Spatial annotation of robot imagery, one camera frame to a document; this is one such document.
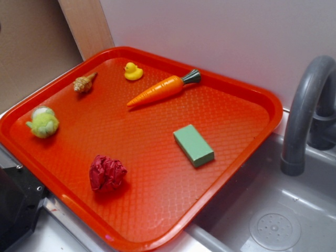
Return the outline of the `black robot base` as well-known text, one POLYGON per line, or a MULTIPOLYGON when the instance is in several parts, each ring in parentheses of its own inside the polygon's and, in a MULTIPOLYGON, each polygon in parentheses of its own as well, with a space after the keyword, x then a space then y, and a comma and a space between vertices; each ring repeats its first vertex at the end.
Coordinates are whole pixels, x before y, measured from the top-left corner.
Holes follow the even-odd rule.
POLYGON ((26 167, 1 168, 1 251, 34 233, 47 190, 26 167))

